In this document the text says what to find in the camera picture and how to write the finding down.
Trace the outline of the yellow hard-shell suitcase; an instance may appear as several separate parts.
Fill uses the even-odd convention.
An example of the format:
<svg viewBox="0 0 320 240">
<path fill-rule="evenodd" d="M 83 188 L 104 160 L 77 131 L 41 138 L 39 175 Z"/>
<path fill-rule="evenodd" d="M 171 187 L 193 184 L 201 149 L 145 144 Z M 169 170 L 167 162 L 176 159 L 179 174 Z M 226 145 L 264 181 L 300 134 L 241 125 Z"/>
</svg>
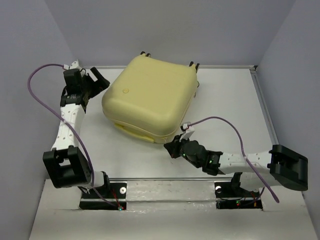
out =
<svg viewBox="0 0 320 240">
<path fill-rule="evenodd" d="M 170 142 L 197 94 L 199 63 L 170 63 L 141 52 L 104 93 L 102 111 L 120 131 L 157 144 Z"/>
</svg>

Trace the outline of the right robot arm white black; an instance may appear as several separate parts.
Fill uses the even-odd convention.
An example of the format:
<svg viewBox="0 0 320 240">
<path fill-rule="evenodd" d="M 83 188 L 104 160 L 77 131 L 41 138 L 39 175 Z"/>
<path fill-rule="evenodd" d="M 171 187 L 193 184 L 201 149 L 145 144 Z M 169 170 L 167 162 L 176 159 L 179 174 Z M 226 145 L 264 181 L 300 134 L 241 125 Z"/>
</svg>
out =
<svg viewBox="0 0 320 240">
<path fill-rule="evenodd" d="M 283 186 L 298 192 L 308 190 L 307 157 L 280 144 L 274 144 L 269 151 L 243 156 L 207 150 L 198 141 L 177 135 L 164 148 L 171 158 L 182 157 L 208 175 L 232 174 L 230 190 L 235 196 L 267 186 Z"/>
</svg>

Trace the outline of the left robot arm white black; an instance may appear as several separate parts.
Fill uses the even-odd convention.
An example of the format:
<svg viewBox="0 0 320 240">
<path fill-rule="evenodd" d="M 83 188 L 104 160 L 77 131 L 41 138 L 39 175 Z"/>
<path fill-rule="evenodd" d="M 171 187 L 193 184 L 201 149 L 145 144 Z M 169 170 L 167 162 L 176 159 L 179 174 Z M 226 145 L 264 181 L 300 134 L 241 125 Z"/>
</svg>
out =
<svg viewBox="0 0 320 240">
<path fill-rule="evenodd" d="M 108 176 L 93 170 L 88 151 L 80 140 L 80 130 L 89 100 L 106 90 L 110 82 L 96 67 L 90 71 L 96 80 L 78 68 L 63 72 L 65 87 L 60 98 L 58 133 L 42 160 L 55 188 L 93 188 L 97 196 L 104 198 L 111 191 Z"/>
</svg>

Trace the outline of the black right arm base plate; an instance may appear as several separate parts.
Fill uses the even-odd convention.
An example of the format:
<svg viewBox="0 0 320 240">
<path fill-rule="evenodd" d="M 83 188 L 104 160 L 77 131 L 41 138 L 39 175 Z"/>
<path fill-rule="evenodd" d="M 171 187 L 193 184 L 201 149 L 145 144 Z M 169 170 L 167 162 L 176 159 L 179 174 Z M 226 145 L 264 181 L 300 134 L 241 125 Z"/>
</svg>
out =
<svg viewBox="0 0 320 240">
<path fill-rule="evenodd" d="M 214 193 L 218 210 L 263 209 L 261 192 L 233 187 L 231 182 L 215 182 Z"/>
</svg>

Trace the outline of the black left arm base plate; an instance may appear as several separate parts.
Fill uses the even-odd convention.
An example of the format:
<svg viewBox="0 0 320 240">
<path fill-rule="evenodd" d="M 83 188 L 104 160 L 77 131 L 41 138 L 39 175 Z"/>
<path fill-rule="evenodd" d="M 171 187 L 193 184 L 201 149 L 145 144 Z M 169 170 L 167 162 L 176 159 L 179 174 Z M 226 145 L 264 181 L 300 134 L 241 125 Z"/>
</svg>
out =
<svg viewBox="0 0 320 240">
<path fill-rule="evenodd" d="M 127 182 L 111 181 L 110 189 L 97 187 L 97 192 L 90 189 L 82 191 L 79 208 L 81 210 L 125 211 L 127 209 Z"/>
</svg>

